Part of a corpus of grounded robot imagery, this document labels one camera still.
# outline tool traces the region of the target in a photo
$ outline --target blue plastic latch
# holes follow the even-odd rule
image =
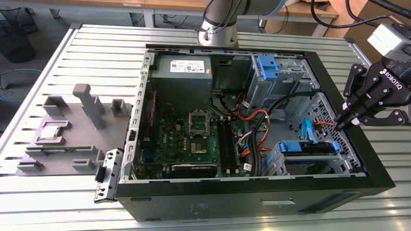
[[[284,144],[286,145],[288,152],[300,153],[304,151],[301,143],[298,141],[286,141],[284,142]]]
[[[302,124],[302,136],[304,136],[304,140],[308,138],[308,133],[309,133],[309,139],[310,139],[314,143],[320,143],[320,141],[316,139],[316,136],[314,136],[314,127],[313,127],[312,120],[305,119],[305,120],[304,120],[304,124]]]
[[[277,80],[278,75],[281,73],[281,69],[279,69],[279,64],[274,59],[274,56],[259,55],[258,64],[263,72],[263,79],[266,81]]]
[[[265,169],[267,168],[267,165],[270,164],[270,162],[273,161],[273,155],[270,155],[267,161],[265,161],[263,167],[262,167],[262,172],[265,171]]]
[[[341,152],[341,145],[337,141],[333,142],[333,147],[334,147],[336,153],[340,153]]]
[[[282,151],[282,152],[286,152],[286,151],[288,151],[288,147],[286,147],[285,143],[281,143],[279,146],[281,146],[281,151]]]

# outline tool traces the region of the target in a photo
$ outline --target red wire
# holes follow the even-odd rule
[[[316,125],[334,125],[333,122],[317,122]]]

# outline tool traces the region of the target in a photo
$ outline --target metal bracket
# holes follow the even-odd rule
[[[117,202],[115,193],[119,183],[122,160],[125,150],[114,149],[106,153],[103,166],[97,172],[98,189],[95,203]]]

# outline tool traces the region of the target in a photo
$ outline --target green motherboard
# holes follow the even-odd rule
[[[190,119],[186,118],[165,118],[159,123],[159,132],[157,139],[157,150],[142,151],[141,162],[135,165],[141,179],[167,179],[173,165],[193,164],[193,165],[217,165],[217,177],[242,177],[246,176],[241,167],[235,171],[227,172],[222,169],[221,144],[218,123],[215,118],[209,119],[210,131],[209,136],[190,136],[189,127]],[[243,131],[243,122],[239,120],[230,122],[233,129],[235,148],[235,159],[239,165],[239,153],[237,142],[238,131]],[[202,121],[194,119],[191,128],[205,129]]]

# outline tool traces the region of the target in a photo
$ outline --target sticker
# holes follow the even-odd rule
[[[142,7],[141,4],[133,4],[133,3],[123,3],[123,6],[135,6],[135,7]]]
[[[242,104],[245,105],[246,108],[250,107],[250,103],[247,103],[246,101],[243,101]]]
[[[205,73],[205,61],[198,60],[173,60],[170,72]]]
[[[251,164],[245,164],[245,170],[251,171],[253,165]]]
[[[269,205],[296,205],[294,201],[262,201],[263,206]]]

